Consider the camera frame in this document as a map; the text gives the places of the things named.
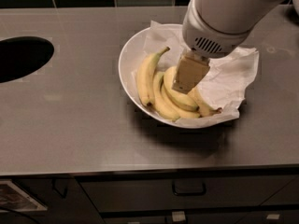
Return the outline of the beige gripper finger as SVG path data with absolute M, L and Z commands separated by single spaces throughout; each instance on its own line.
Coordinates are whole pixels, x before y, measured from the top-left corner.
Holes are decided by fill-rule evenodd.
M 183 50 L 175 69 L 172 89 L 187 94 L 208 73 L 209 59 L 192 50 Z

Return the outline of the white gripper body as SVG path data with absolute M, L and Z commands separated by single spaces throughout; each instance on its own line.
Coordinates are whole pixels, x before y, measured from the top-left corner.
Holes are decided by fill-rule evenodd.
M 182 24 L 182 37 L 190 50 L 197 55 L 218 59 L 232 53 L 249 35 L 226 34 L 211 28 L 198 14 L 194 0 L 188 4 Z

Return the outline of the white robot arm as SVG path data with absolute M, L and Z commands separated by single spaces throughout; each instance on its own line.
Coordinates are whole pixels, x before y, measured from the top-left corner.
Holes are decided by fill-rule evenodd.
M 232 53 L 254 26 L 283 1 L 191 0 L 182 24 L 182 37 L 196 60 L 194 64 L 178 64 L 172 88 L 189 92 L 203 79 L 211 59 Z

